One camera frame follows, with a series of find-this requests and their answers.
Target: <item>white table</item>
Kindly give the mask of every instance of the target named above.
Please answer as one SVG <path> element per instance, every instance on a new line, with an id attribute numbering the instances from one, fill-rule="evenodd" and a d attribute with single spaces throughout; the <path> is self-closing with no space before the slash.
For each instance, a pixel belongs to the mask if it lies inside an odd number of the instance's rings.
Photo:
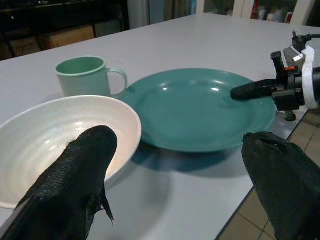
<path id="1" fill-rule="evenodd" d="M 129 84 L 167 70 L 210 68 L 254 81 L 274 78 L 270 54 L 291 44 L 289 24 L 193 15 L 0 62 L 0 124 L 49 100 L 61 98 L 54 67 L 64 59 L 98 55 L 110 67 L 123 68 Z M 318 34 L 315 27 L 295 28 Z M 320 47 L 320 41 L 310 45 Z M 121 88 L 113 81 L 111 87 Z M 277 116 L 273 132 L 287 138 L 296 122 Z M 252 188 L 241 150 L 182 154 L 140 146 L 126 172 L 107 197 L 112 227 L 96 215 L 90 240 L 213 240 Z M 0 209 L 0 224 L 11 214 Z"/>

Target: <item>white bowl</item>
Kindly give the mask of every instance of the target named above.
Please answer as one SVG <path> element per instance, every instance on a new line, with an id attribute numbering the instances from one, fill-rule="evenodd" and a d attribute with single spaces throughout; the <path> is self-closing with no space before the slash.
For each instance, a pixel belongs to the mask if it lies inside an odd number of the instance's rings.
<path id="1" fill-rule="evenodd" d="M 106 171 L 110 186 L 141 139 L 141 122 L 127 104 L 111 97 L 72 96 L 31 108 L 0 126 L 0 207 L 13 209 L 69 142 L 98 125 L 111 128 L 117 149 Z"/>

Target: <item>tiled floor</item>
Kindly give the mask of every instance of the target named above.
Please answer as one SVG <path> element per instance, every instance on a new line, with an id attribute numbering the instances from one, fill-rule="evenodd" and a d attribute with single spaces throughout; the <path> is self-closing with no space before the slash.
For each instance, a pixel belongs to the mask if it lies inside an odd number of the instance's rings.
<path id="1" fill-rule="evenodd" d="M 298 145 L 320 166 L 320 110 L 309 111 L 290 142 Z M 234 216 L 220 240 L 275 240 L 275 232 L 255 190 Z"/>

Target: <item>green plate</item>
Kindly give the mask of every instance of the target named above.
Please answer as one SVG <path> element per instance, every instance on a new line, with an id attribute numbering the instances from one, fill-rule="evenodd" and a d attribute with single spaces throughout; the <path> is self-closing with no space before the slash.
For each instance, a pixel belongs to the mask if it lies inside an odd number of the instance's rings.
<path id="1" fill-rule="evenodd" d="M 142 140 L 159 148 L 203 153 L 242 145 L 245 133 L 271 128 L 271 97 L 235 101 L 230 91 L 252 81 L 215 69 L 187 68 L 147 76 L 122 101 L 142 123 Z"/>

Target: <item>mug handle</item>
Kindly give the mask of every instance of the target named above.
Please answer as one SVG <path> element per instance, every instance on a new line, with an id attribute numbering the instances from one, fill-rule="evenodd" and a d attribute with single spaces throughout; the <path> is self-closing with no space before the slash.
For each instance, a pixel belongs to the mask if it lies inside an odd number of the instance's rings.
<path id="1" fill-rule="evenodd" d="M 127 74 L 123 70 L 121 70 L 119 68 L 114 68 L 114 67 L 113 68 L 107 68 L 106 69 L 106 73 L 116 73 L 116 74 L 120 74 L 123 77 L 123 79 L 124 79 L 124 88 L 123 88 L 123 90 L 118 94 L 111 95 L 115 99 L 120 98 L 124 94 L 124 91 L 127 89 L 127 86 L 128 86 Z"/>

